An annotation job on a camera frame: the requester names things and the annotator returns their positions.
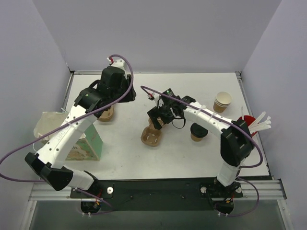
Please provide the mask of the single brown pulp cup carrier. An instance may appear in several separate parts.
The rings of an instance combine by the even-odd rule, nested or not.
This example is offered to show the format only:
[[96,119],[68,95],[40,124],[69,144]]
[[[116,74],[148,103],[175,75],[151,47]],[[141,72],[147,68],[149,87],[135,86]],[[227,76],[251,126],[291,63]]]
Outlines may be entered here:
[[154,127],[151,119],[148,119],[148,123],[149,125],[142,132],[141,141],[147,146],[156,147],[160,144],[163,133]]

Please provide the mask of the black plastic cup lid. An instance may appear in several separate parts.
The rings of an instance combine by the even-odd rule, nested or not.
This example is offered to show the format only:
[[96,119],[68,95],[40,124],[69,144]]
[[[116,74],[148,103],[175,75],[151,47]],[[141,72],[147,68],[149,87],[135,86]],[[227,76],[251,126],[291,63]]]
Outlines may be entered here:
[[193,123],[190,127],[190,133],[194,135],[204,135],[205,137],[208,135],[208,130],[198,125],[197,123]]

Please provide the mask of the brown paper coffee cup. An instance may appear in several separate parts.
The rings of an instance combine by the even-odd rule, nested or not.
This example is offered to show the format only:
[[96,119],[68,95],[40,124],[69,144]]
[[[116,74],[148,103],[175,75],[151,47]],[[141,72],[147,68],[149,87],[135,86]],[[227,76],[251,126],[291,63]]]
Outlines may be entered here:
[[191,133],[190,135],[191,139],[195,142],[199,142],[202,141],[202,139],[205,137],[204,135],[194,135],[193,133]]

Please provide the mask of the green paper takeout bag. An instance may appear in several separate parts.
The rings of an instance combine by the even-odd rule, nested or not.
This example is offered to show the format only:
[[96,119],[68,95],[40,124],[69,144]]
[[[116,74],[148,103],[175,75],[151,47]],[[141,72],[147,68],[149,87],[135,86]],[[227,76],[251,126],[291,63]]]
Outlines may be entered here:
[[[38,138],[59,127],[67,112],[43,112],[34,128],[34,137]],[[94,125],[90,125],[69,152],[67,161],[99,161],[101,159],[103,141]]]

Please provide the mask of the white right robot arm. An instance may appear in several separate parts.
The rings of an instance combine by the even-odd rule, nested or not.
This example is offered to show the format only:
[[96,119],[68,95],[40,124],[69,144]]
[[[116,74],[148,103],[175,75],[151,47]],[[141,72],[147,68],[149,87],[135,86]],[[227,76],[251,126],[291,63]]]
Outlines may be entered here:
[[175,96],[171,89],[162,94],[147,94],[149,100],[155,101],[155,107],[147,112],[155,129],[162,128],[158,119],[169,124],[181,118],[199,125],[220,139],[223,164],[216,179],[223,186],[230,186],[237,177],[239,167],[255,147],[246,122],[241,118],[234,121],[221,117],[190,96]]

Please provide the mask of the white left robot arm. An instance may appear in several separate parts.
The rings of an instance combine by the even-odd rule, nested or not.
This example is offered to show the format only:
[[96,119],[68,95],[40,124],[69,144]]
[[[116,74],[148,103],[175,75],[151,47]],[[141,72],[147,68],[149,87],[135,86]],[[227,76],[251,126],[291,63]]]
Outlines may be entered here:
[[88,172],[66,167],[65,160],[81,135],[104,111],[116,103],[132,102],[136,98],[128,60],[120,55],[111,55],[109,60],[111,64],[103,69],[101,78],[79,93],[50,140],[36,153],[25,157],[30,168],[56,191],[69,186],[81,189],[87,197],[98,193],[97,179]]

